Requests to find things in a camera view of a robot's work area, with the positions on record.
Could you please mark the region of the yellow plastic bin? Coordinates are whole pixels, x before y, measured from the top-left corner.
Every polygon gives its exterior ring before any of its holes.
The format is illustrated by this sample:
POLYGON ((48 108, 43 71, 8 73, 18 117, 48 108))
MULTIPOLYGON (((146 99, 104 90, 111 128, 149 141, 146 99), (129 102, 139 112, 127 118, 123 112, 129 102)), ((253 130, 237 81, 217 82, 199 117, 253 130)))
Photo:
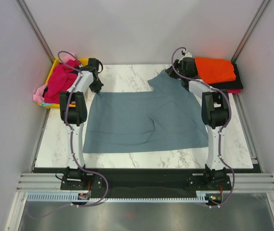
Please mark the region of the yellow plastic bin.
POLYGON ((52 108, 56 108, 56 109, 59 109, 60 108, 60 104, 56 104, 56 103, 45 103, 44 102, 44 94, 45 92, 47 91, 47 84, 48 84, 48 81, 49 81, 49 78, 50 76, 52 75, 53 73, 53 70, 54 68, 59 65, 59 64, 62 64, 59 59, 55 59, 52 67, 51 67, 51 70, 49 72, 49 75, 47 76, 47 79, 45 81, 45 84, 41 87, 39 87, 36 91, 36 93, 33 95, 33 100, 38 103, 38 105, 42 106, 42 107, 45 107, 45 108, 48 108, 48 109, 52 109, 52 108))

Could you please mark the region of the grey-blue t shirt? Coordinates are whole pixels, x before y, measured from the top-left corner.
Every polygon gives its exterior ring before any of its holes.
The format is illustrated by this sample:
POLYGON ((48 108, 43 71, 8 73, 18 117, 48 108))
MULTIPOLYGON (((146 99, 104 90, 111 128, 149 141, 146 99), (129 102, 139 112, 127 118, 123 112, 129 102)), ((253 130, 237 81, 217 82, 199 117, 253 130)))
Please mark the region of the grey-blue t shirt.
POLYGON ((158 152, 208 146, 201 106, 181 82, 162 71, 152 91, 101 92, 89 110, 83 151, 158 152))

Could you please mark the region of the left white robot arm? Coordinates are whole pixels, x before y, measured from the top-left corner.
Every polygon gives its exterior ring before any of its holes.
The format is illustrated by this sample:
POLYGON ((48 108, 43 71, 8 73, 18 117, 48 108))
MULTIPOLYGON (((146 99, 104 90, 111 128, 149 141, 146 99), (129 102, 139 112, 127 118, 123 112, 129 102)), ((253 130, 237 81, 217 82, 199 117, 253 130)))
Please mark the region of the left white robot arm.
POLYGON ((88 117, 85 93, 90 90, 99 93, 103 87, 98 74, 103 69, 102 63, 95 59, 88 59, 86 65, 80 64, 77 79, 72 86, 59 95, 60 116, 66 125, 68 134, 68 161, 62 172, 61 190, 86 190, 90 188, 85 170, 83 156, 83 128, 88 117))

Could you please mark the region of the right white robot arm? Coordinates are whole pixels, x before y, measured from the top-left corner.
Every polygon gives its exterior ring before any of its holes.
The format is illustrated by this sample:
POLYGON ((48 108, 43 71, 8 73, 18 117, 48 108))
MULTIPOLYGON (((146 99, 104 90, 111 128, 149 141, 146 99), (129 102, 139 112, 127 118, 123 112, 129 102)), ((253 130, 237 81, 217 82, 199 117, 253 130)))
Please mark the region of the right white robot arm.
POLYGON ((208 132, 208 158, 203 176, 196 178, 197 184, 202 189, 229 190, 232 184, 227 175, 228 166, 222 156, 224 129, 231 120, 228 92, 216 89, 196 78, 194 58, 185 56, 171 62, 171 67, 166 70, 167 74, 172 78, 179 78, 182 87, 201 100, 201 118, 208 132))

